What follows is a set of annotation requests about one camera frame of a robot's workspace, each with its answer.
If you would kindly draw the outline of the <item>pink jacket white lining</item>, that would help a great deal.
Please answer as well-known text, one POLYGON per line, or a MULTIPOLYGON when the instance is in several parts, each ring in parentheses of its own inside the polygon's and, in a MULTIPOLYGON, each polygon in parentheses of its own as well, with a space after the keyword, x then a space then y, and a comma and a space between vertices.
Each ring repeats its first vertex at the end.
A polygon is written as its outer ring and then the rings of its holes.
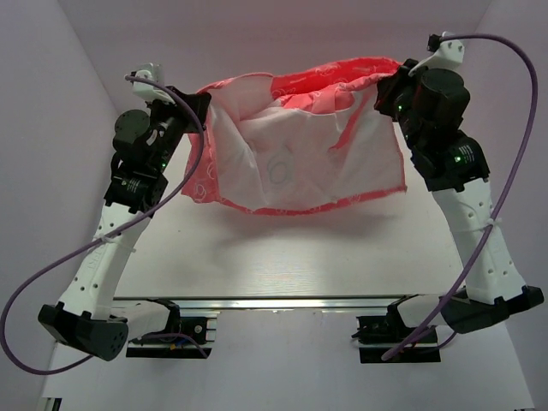
POLYGON ((182 193, 249 214, 298 216, 404 192, 404 159, 391 119, 378 113, 388 57, 309 70, 243 74, 205 87, 203 135, 193 134, 182 193))

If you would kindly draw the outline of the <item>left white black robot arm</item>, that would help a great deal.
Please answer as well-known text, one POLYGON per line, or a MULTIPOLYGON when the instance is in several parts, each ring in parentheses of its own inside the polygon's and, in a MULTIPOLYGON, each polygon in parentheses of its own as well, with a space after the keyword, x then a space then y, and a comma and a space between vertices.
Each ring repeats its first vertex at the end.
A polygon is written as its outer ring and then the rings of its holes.
POLYGON ((164 299, 115 308, 114 294, 135 245, 170 196, 164 171, 185 134, 205 144, 211 94, 167 88, 167 99, 146 98, 145 110, 123 112, 115 122, 110 185, 91 247, 73 282, 38 320, 55 339, 101 360, 114 360, 127 343, 151 337, 170 342, 181 331, 179 309, 164 299))

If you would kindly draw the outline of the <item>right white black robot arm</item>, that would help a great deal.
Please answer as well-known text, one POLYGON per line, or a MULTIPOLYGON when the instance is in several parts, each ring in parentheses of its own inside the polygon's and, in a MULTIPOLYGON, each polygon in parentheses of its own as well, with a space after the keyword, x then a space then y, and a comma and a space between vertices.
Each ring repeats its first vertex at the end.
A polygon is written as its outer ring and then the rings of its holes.
POLYGON ((463 266, 460 287, 439 321, 458 334, 496 325, 542 304, 543 291, 525 283, 492 212, 490 170, 480 144, 461 131, 470 100, 462 77, 406 60, 378 83, 375 109, 402 131, 411 162, 442 210, 463 266))

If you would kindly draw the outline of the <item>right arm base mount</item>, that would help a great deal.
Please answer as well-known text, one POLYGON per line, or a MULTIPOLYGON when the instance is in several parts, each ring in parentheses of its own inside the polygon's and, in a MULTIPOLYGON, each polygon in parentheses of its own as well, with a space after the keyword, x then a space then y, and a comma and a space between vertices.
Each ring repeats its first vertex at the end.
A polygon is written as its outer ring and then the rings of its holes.
POLYGON ((390 360, 382 355, 397 347, 414 328, 407 327, 400 319, 396 304, 390 304, 384 315, 363 315, 357 319, 357 330, 351 336, 357 343, 361 364, 419 364, 439 363, 438 335, 430 331, 418 342, 407 344, 390 360))

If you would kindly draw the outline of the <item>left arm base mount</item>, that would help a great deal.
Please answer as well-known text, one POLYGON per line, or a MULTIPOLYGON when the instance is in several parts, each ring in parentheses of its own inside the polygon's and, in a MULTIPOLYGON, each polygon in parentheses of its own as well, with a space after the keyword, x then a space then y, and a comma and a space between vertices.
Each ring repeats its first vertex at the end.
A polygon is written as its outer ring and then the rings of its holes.
POLYGON ((184 313, 173 301, 151 299, 152 308, 169 311, 162 330, 150 331, 128 340, 127 358, 207 359, 216 338, 217 315, 184 313))

